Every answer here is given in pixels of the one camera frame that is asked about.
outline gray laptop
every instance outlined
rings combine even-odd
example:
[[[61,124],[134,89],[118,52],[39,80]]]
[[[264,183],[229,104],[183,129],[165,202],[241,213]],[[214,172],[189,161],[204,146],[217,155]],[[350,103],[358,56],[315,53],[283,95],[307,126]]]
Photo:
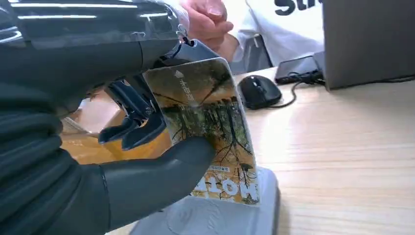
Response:
[[[415,0],[325,0],[328,90],[415,74]]]

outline computer mouse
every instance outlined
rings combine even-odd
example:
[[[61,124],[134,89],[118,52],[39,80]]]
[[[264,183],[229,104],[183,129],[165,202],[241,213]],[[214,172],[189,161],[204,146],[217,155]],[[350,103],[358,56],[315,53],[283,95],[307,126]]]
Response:
[[[238,84],[242,103],[245,107],[256,110],[267,108],[279,102],[281,91],[271,80],[259,75],[250,75]]]

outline robotic hand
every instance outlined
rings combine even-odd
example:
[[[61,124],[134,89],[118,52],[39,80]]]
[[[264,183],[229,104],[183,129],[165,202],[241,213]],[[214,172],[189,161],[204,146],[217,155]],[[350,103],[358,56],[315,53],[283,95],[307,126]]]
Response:
[[[215,155],[203,138],[156,160],[108,164],[79,165],[60,149],[59,118],[102,87],[130,112],[128,128],[100,141],[132,130],[127,149],[149,141],[129,125],[161,118],[154,104],[135,116],[140,106],[128,98],[146,91],[140,73],[217,56],[180,43],[180,15],[156,0],[61,1],[0,0],[0,234],[103,234],[187,196]]]

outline card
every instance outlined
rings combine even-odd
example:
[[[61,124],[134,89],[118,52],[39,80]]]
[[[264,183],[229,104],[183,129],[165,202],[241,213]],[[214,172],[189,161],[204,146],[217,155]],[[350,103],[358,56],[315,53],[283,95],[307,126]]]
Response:
[[[259,203],[251,138],[235,82],[223,58],[144,74],[172,143],[203,136],[216,156],[191,195],[246,205]]]

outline person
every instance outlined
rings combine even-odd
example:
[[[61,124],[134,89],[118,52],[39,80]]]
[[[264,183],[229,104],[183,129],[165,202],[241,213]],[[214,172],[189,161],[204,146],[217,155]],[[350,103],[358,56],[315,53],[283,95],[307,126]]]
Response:
[[[274,66],[324,50],[323,0],[183,0],[191,38],[229,62],[261,34]]]

